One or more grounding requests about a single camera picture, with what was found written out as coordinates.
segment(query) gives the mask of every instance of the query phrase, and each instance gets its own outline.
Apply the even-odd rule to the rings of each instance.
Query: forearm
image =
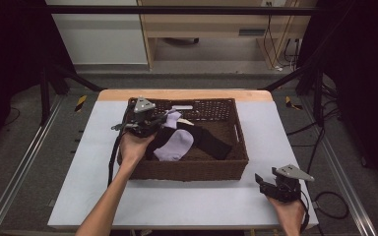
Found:
[[[112,183],[86,217],[76,235],[109,235],[119,201],[133,170],[132,165],[123,164],[120,167]]]

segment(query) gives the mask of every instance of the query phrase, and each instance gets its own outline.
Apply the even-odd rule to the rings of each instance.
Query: person's left hand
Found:
[[[125,133],[120,142],[122,164],[129,164],[135,167],[143,158],[147,145],[155,138],[151,135],[147,138],[138,138],[130,133]]]

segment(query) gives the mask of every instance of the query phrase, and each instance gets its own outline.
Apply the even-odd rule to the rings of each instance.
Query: horizontal black bar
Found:
[[[50,14],[176,14],[176,15],[273,15],[313,16],[332,9],[288,7],[193,7],[193,6],[27,6],[23,10]]]

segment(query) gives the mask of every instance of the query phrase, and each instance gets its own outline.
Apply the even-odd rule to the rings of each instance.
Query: human hand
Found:
[[[125,133],[121,137],[121,141],[119,143],[122,155],[121,165],[130,165],[130,167],[134,168],[141,158],[143,158],[147,145],[154,138],[155,135],[151,135],[147,138],[138,138],[130,133]]]
[[[305,209],[299,200],[291,203],[282,203],[278,200],[267,197],[278,214],[279,223],[287,236],[296,236],[300,234],[300,225],[302,224]]]

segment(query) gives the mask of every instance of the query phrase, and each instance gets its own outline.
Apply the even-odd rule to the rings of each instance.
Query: white tabletop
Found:
[[[108,162],[118,135],[110,128],[121,122],[126,105],[126,101],[95,103],[49,226],[77,228],[106,189]],[[130,180],[113,229],[251,229],[279,225],[254,174],[275,183],[272,167],[298,164],[274,102],[236,101],[236,106],[249,156],[241,180]],[[301,185],[309,199],[303,181]],[[308,227],[312,227],[318,224],[312,206],[309,213]]]

